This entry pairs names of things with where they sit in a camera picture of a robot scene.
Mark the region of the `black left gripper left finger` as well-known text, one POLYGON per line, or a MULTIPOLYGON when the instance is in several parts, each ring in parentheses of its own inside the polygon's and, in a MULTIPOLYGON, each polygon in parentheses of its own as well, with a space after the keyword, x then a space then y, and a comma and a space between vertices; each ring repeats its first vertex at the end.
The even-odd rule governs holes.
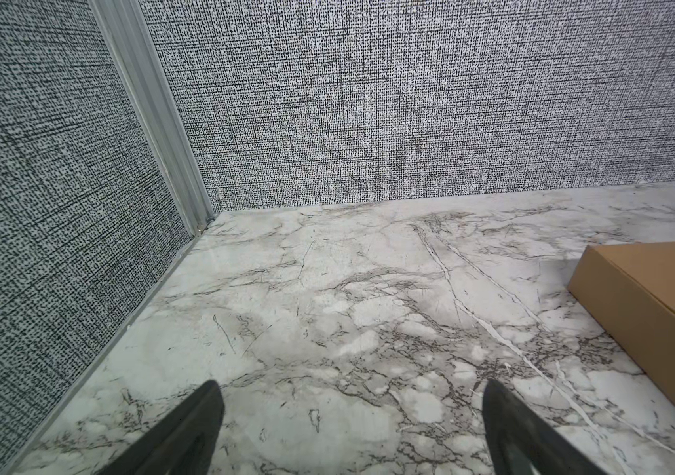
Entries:
POLYGON ((101 472, 207 474, 223 419, 221 388, 208 380, 101 472))

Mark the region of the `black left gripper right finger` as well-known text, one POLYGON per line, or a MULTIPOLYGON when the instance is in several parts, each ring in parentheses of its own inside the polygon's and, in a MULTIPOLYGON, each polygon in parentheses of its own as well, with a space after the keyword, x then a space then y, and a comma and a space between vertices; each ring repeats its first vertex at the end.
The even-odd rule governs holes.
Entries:
POLYGON ((485 386, 482 416, 497 474, 604 472, 495 379, 485 386))

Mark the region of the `brown cardboard box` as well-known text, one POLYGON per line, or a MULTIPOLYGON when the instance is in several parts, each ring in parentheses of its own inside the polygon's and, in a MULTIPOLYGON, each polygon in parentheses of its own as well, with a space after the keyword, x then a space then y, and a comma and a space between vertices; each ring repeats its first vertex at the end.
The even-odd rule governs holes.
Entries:
POLYGON ((675 241, 589 245, 568 289, 675 405, 675 241))

